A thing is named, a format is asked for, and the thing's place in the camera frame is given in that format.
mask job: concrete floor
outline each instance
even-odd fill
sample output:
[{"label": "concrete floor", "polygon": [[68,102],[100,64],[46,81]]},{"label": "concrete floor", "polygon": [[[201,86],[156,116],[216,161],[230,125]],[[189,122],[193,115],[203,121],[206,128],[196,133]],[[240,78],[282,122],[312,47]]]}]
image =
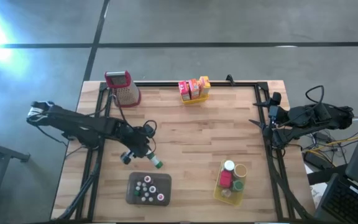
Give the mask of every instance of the concrete floor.
[{"label": "concrete floor", "polygon": [[[92,43],[103,0],[0,1],[5,43]],[[108,42],[358,42],[358,0],[113,0],[101,43]],[[65,148],[25,122],[34,100],[74,110],[90,49],[0,51],[0,145],[31,153],[12,160],[0,193],[0,223],[49,218]],[[324,85],[324,101],[358,116],[358,47],[99,49],[90,80],[129,70],[135,80],[284,80],[292,106]],[[59,131],[45,129],[58,136]],[[337,139],[358,123],[331,131]],[[302,139],[302,145],[309,145]],[[346,157],[351,158],[352,147]],[[334,162],[342,164],[335,156]]]}]

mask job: yellow tray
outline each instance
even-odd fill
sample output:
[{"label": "yellow tray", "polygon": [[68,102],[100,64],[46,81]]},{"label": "yellow tray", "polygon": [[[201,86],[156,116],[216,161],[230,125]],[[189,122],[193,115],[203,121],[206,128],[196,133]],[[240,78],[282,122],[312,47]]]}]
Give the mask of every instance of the yellow tray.
[{"label": "yellow tray", "polygon": [[206,100],[208,100],[209,98],[209,94],[204,94],[204,95],[201,95],[199,98],[195,99],[195,100],[183,100],[182,97],[181,98],[181,101],[186,104],[186,105],[189,105],[189,104],[192,104],[192,103],[201,103],[201,102],[204,102]]},{"label": "yellow tray", "polygon": [[[219,168],[218,178],[216,179],[216,185],[215,185],[215,190],[214,190],[214,198],[218,199],[222,202],[229,203],[231,205],[239,206],[239,205],[241,205],[241,202],[242,202],[242,198],[244,195],[244,189],[240,192],[231,192],[231,195],[228,198],[223,197],[221,195],[223,188],[219,186],[219,180],[221,179],[221,170],[223,169],[223,164],[225,161],[226,160],[222,161],[221,166]],[[246,187],[246,182],[245,182],[246,178],[243,177],[243,178],[240,178],[239,180],[241,180],[244,183],[244,188],[245,188]]]}]

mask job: green bottle cap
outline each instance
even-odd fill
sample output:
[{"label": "green bottle cap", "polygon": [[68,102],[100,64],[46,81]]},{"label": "green bottle cap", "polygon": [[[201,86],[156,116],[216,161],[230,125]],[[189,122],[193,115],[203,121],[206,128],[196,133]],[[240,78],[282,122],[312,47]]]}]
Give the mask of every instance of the green bottle cap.
[{"label": "green bottle cap", "polygon": [[157,165],[155,165],[157,169],[162,167],[162,162],[160,161]]},{"label": "green bottle cap", "polygon": [[242,190],[244,188],[244,184],[237,180],[233,182],[233,190]]}]

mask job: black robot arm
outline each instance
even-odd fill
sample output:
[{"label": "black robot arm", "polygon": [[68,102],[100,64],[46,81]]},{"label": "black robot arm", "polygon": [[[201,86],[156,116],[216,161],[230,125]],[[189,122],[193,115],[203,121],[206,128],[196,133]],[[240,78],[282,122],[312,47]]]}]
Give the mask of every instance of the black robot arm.
[{"label": "black robot arm", "polygon": [[[324,94],[323,86],[316,86],[311,90],[318,87],[322,88],[322,93]],[[269,125],[266,126],[257,121],[250,121],[259,125],[262,128],[263,135],[271,141],[273,147],[277,148],[283,148],[292,139],[298,139],[306,134],[322,129],[345,129],[352,124],[354,117],[352,108],[322,103],[322,99],[323,97],[321,97],[319,102],[312,100],[316,102],[314,104],[297,106],[286,111],[279,106],[281,94],[275,92],[268,101],[254,104],[255,106],[267,107],[269,109]]]},{"label": "black robot arm", "polygon": [[33,126],[52,126],[63,131],[62,136],[68,140],[77,138],[88,148],[96,148],[99,138],[121,142],[129,151],[121,157],[128,164],[129,157],[144,157],[151,150],[149,139],[155,130],[145,124],[132,127],[127,121],[111,117],[91,117],[74,111],[63,109],[51,101],[33,102],[27,116],[27,122]]}]

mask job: butcher block tabletop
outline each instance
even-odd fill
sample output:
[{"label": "butcher block tabletop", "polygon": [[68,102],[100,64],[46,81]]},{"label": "butcher block tabletop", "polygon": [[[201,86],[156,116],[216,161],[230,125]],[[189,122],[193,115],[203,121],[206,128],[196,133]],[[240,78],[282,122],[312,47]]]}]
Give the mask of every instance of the butcher block tabletop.
[{"label": "butcher block tabletop", "polygon": [[[288,110],[284,82],[266,82],[270,94],[275,91],[281,93],[281,106]],[[99,85],[100,82],[84,82],[77,112],[88,114],[95,111]],[[146,158],[132,159],[129,165],[125,165],[119,156],[127,148],[119,142],[106,140],[94,222],[277,220],[262,133],[259,127],[249,122],[249,119],[259,120],[258,109],[252,105],[256,102],[254,88],[213,86],[207,101],[193,105],[181,102],[177,86],[140,87],[140,91],[140,105],[123,108],[123,112],[132,126],[142,126],[149,119],[156,120],[155,153],[163,167],[156,169]],[[110,116],[121,118],[114,104]],[[78,147],[78,141],[70,142],[67,153]],[[85,159],[86,149],[80,149],[65,160],[51,218],[59,217],[78,193]],[[219,166],[226,159],[244,164],[248,169],[243,200],[237,207],[213,197]],[[284,161],[291,191],[302,206],[313,213],[313,199],[299,148],[288,146]],[[126,189],[132,172],[171,175],[170,204],[167,207],[128,204]],[[83,217],[88,211],[90,192],[85,197]],[[280,198],[285,217],[287,209],[281,190]]]}]

